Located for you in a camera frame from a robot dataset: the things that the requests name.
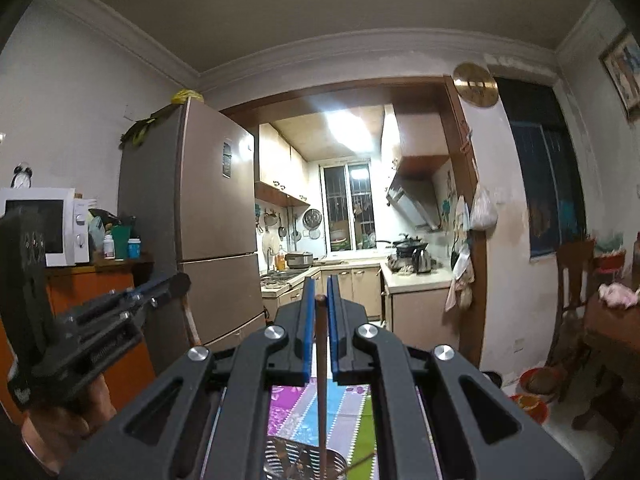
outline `human hand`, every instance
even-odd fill
[[[22,438],[51,471],[59,473],[82,440],[95,433],[116,413],[102,375],[87,387],[88,405],[82,415],[65,408],[37,408],[27,411]]]

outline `silver screw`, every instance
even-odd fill
[[[284,337],[284,329],[280,325],[271,325],[264,329],[264,335],[269,339],[281,339]]]
[[[209,355],[209,350],[204,348],[204,346],[194,346],[193,348],[189,348],[187,355],[192,361],[204,361]]]
[[[433,349],[433,354],[441,361],[448,361],[456,354],[456,351],[449,345],[438,345]]]
[[[364,325],[360,325],[358,327],[358,334],[360,337],[364,337],[366,339],[371,339],[378,335],[378,327],[372,325],[371,323],[365,323]]]

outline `faucet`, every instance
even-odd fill
[[[269,273],[269,264],[273,258],[273,249],[267,248],[267,274]]]

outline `white microwave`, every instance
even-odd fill
[[[89,201],[75,198],[74,188],[0,188],[0,214],[20,206],[42,216],[47,267],[89,262],[87,215]]]

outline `refrigerator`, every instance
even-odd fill
[[[189,98],[124,146],[118,212],[136,216],[153,277],[191,279],[184,303],[148,316],[156,373],[263,316],[254,203],[253,136],[203,102]]]

